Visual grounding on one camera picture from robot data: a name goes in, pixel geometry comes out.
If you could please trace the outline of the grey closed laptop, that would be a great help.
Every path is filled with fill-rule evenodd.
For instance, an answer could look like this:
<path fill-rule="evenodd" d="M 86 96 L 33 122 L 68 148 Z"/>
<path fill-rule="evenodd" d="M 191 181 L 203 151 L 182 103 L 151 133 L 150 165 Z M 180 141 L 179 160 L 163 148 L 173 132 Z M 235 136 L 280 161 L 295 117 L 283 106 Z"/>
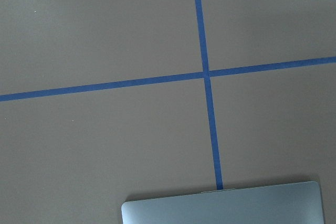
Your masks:
<path fill-rule="evenodd" d="M 320 186 L 301 182 L 124 202 L 123 223 L 324 223 Z"/>

